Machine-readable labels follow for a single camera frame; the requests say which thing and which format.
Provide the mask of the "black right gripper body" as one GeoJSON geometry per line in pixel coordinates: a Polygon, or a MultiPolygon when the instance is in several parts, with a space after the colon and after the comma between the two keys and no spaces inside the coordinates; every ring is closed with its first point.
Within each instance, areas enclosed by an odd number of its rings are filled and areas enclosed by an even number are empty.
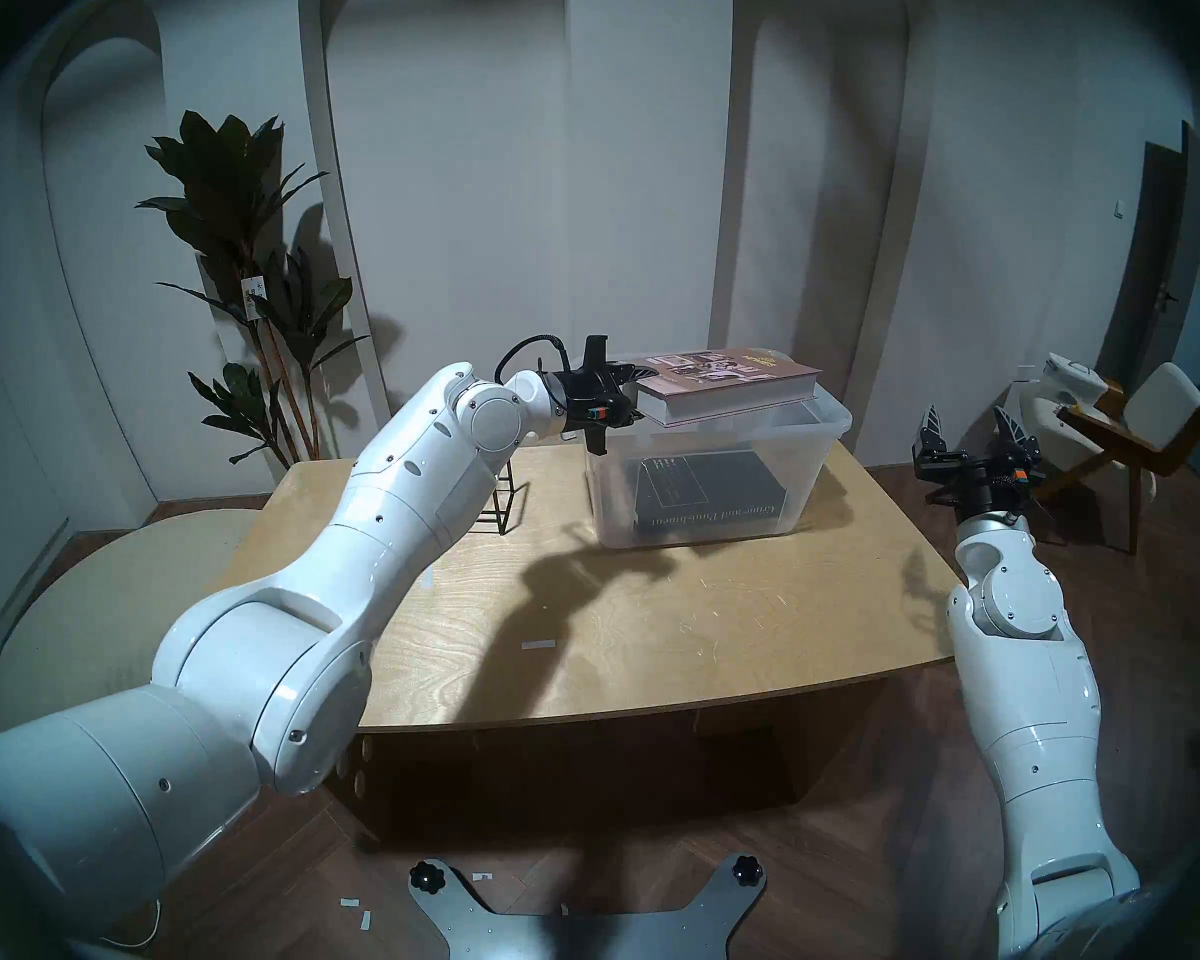
{"type": "Polygon", "coordinates": [[[926,505],[952,508],[959,520],[989,514],[1016,520],[1033,503],[1033,490],[1040,484],[1039,466],[1040,450],[1036,445],[984,458],[970,457],[962,450],[923,450],[913,456],[914,476],[936,486],[925,496],[926,505]]]}

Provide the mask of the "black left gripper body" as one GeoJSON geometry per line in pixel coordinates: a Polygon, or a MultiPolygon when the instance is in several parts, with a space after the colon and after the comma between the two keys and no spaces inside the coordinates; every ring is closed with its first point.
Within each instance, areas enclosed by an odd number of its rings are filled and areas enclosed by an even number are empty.
{"type": "Polygon", "coordinates": [[[562,395],[552,396],[558,402],[558,415],[564,420],[563,433],[581,433],[587,454],[607,454],[608,430],[625,430],[628,426],[610,426],[610,409],[636,409],[636,400],[626,394],[634,380],[616,380],[616,364],[608,359],[608,337],[587,336],[581,362],[572,366],[568,350],[558,338],[551,344],[559,352],[562,370],[550,377],[558,382],[562,395]]]}

